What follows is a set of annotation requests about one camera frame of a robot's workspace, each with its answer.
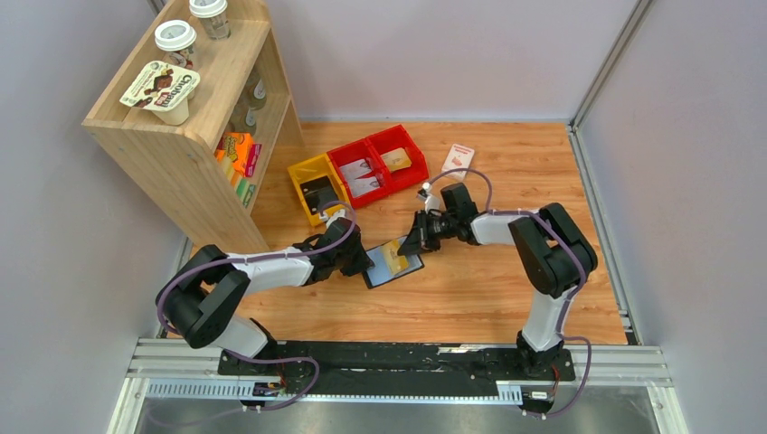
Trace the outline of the gold credit card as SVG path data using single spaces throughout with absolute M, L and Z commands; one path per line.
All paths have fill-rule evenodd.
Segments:
M 398 253 L 400 247 L 400 241 L 395 239 L 388 241 L 381 248 L 386 267 L 392 275 L 397 275 L 409 267 L 407 258 Z

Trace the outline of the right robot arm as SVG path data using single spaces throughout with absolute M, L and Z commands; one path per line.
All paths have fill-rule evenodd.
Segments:
M 515 247 L 535 290 L 516 344 L 538 359 L 561 349 L 572 300 L 598 265 L 593 246 L 564 206 L 549 203 L 533 211 L 481 212 L 463 183 L 441 189 L 443 209 L 427 188 L 421 195 L 425 207 L 414 214 L 399 255 L 437 251 L 441 241 L 451 238 L 473 246 Z

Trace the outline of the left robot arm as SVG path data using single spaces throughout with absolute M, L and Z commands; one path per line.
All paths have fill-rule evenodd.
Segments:
M 334 219 L 316 234 L 284 250 L 254 255 L 225 253 L 206 245 L 188 260 L 156 296 L 159 319 L 193 349 L 216 346 L 231 354 L 257 356 L 268 333 L 236 310 L 249 294 L 305 287 L 338 271 L 353 277 L 374 265 L 350 219 Z

